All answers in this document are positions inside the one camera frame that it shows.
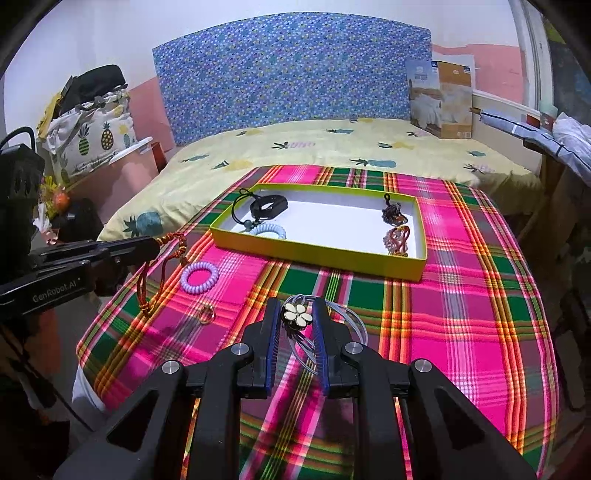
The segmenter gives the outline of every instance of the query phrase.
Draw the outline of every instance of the silver screw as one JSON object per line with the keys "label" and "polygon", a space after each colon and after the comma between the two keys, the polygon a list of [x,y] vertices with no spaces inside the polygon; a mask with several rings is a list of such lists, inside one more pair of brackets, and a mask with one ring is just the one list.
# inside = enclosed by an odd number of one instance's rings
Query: silver screw
{"label": "silver screw", "polygon": [[168,375],[178,372],[179,368],[181,368],[181,364],[175,360],[169,360],[168,362],[164,362],[164,365],[162,365],[162,371]]}
{"label": "silver screw", "polygon": [[351,355],[356,355],[357,353],[361,353],[363,350],[363,345],[357,342],[349,342],[345,345],[345,350],[347,350]]}
{"label": "silver screw", "polygon": [[245,343],[234,343],[231,350],[234,355],[244,355],[245,353],[248,353],[250,347]]}
{"label": "silver screw", "polygon": [[422,374],[430,372],[432,367],[433,365],[431,362],[429,360],[425,360],[424,358],[420,358],[414,363],[414,368],[416,368]]}

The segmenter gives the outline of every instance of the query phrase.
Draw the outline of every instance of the blue floral headboard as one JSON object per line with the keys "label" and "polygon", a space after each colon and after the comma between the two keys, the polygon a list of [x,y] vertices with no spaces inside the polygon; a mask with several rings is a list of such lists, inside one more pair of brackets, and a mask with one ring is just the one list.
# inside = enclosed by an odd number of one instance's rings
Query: blue floral headboard
{"label": "blue floral headboard", "polygon": [[153,50],[177,145],[314,118],[402,118],[406,59],[431,32],[382,18],[292,13],[207,28]]}

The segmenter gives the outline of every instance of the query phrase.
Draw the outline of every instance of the cardboard box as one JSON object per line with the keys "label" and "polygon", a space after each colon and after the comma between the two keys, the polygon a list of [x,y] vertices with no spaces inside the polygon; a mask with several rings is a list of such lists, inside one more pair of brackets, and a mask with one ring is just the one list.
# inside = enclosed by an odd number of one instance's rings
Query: cardboard box
{"label": "cardboard box", "polygon": [[470,67],[407,60],[411,123],[439,138],[472,137]]}
{"label": "cardboard box", "polygon": [[[411,229],[408,256],[399,257],[388,255],[384,246],[384,236],[392,229],[382,219],[384,192],[290,183],[259,183],[251,191],[287,198],[287,210],[271,221],[285,229],[287,239],[277,239],[274,233],[245,232],[232,219],[229,206],[210,226],[218,248],[380,277],[421,279],[427,243],[415,197],[390,193],[392,202],[400,202]],[[251,202],[250,198],[238,202],[234,211],[238,219],[252,220]]]}

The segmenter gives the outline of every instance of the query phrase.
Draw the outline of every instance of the white wall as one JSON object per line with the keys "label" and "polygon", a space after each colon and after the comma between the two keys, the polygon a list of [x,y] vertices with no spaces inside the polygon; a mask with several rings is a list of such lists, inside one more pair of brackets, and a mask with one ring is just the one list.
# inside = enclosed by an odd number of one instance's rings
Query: white wall
{"label": "white wall", "polygon": [[294,11],[401,21],[429,28],[443,47],[518,46],[509,0],[62,0],[5,74],[6,128],[35,127],[70,75],[115,63],[133,88],[155,76],[153,47],[214,25]]}

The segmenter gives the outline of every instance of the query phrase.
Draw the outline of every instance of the purple coil hair tie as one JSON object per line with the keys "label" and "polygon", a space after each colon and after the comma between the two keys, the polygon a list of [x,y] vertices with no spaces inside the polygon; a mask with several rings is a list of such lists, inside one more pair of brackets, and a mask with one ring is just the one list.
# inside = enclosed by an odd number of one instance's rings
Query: purple coil hair tie
{"label": "purple coil hair tie", "polygon": [[[189,275],[196,270],[209,270],[211,276],[203,282],[201,285],[191,285],[189,283]],[[205,293],[208,290],[211,290],[213,286],[217,283],[217,279],[219,278],[220,274],[217,271],[217,267],[209,262],[196,262],[190,265],[187,265],[183,273],[181,274],[181,287],[187,293],[192,293],[194,295],[199,293]]]}

